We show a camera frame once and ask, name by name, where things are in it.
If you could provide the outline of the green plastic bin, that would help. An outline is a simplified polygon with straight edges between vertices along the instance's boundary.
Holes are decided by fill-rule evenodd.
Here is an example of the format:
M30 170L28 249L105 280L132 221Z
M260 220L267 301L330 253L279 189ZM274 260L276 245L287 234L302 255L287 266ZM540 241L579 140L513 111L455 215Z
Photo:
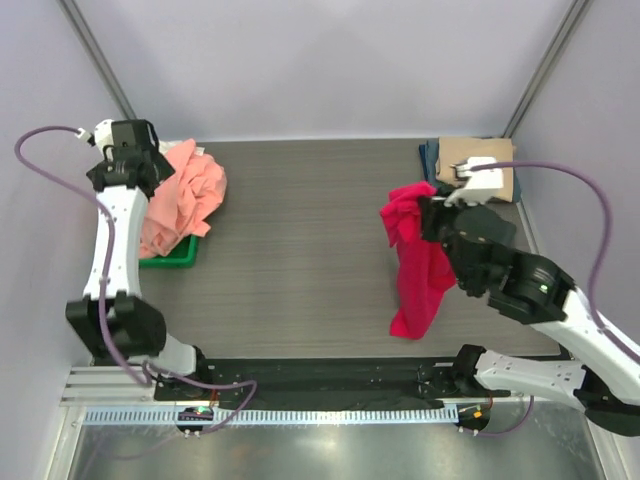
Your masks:
M185 237L166 256L140 259L139 266L143 269L185 269L191 268L196 262L199 238L194 235Z

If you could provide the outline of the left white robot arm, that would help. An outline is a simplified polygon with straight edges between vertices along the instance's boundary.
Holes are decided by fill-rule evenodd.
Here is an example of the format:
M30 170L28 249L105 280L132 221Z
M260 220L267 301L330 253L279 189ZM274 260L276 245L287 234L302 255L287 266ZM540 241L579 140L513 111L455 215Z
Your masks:
M168 333L163 314L144 300L139 244L156 190L174 174L147 120L105 120L93 133L102 159L87 177L98 224L93 260L80 299L66 305L68 323L101 362L150 365L178 376L188 398L204 398L212 376L198 366L201 352Z

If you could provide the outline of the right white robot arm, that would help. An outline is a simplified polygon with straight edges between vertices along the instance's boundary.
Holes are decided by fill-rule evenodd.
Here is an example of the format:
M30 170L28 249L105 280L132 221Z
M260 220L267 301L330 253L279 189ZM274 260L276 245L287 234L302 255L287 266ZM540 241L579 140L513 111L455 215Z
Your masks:
M421 236L441 247L458 287L567 349L543 362L465 344L449 376L463 396L522 392L561 403L620 436L639 434L639 347L591 312L584 293L553 261L515 248L516 227L485 206L422 197Z

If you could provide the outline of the magenta t shirt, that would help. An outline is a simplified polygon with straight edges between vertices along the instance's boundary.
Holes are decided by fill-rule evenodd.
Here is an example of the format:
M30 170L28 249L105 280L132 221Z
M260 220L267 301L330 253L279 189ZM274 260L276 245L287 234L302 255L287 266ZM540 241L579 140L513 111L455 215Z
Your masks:
M440 244L422 238L418 200L435 194L436 189L425 181L403 186L388 194L388 203L379 212L389 246L396 250L399 262L399 308L390 324L390 334L395 337L423 338L445 294L456 284Z

